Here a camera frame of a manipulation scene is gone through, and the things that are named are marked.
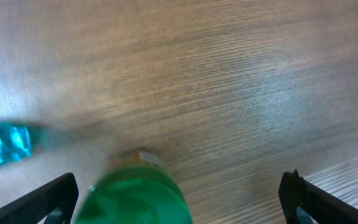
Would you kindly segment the blue mouthwash bottle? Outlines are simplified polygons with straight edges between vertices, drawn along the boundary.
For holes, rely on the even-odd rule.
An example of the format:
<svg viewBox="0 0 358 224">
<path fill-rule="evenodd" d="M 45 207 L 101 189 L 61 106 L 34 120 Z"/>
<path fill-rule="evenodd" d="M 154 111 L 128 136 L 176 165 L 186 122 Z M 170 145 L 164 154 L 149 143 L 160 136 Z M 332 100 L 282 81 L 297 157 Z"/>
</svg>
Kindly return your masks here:
<svg viewBox="0 0 358 224">
<path fill-rule="evenodd" d="M 44 131 L 37 123 L 0 121 L 0 166 L 30 158 Z"/>
</svg>

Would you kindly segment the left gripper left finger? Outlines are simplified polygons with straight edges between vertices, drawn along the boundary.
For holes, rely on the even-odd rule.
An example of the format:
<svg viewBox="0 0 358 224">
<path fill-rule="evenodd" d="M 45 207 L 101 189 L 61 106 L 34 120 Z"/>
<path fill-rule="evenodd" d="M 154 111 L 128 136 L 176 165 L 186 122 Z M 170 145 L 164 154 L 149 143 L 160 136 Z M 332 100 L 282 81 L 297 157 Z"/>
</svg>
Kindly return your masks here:
<svg viewBox="0 0 358 224">
<path fill-rule="evenodd" d="M 69 172 L 0 208 L 0 224 L 69 224 L 78 200 L 75 176 Z"/>
</svg>

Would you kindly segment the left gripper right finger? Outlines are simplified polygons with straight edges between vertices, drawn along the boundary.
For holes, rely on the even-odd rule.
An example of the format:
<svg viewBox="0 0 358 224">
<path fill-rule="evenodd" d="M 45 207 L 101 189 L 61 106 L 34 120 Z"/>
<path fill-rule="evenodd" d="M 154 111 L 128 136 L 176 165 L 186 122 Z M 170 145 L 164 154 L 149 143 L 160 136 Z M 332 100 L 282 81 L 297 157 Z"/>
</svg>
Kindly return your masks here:
<svg viewBox="0 0 358 224">
<path fill-rule="evenodd" d="M 284 172 L 278 196 L 287 223 L 358 223 L 358 209 L 299 176 Z"/>
</svg>

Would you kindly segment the green lid jar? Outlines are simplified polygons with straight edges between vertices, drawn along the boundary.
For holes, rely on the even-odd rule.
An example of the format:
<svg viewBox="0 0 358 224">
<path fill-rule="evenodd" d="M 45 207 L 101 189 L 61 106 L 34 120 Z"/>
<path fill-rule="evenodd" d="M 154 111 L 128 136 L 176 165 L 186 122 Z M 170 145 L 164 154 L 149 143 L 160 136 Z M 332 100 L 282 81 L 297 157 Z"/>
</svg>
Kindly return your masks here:
<svg viewBox="0 0 358 224">
<path fill-rule="evenodd" d="M 137 148 L 112 156 L 78 212 L 81 224 L 192 224 L 178 184 L 154 152 Z"/>
</svg>

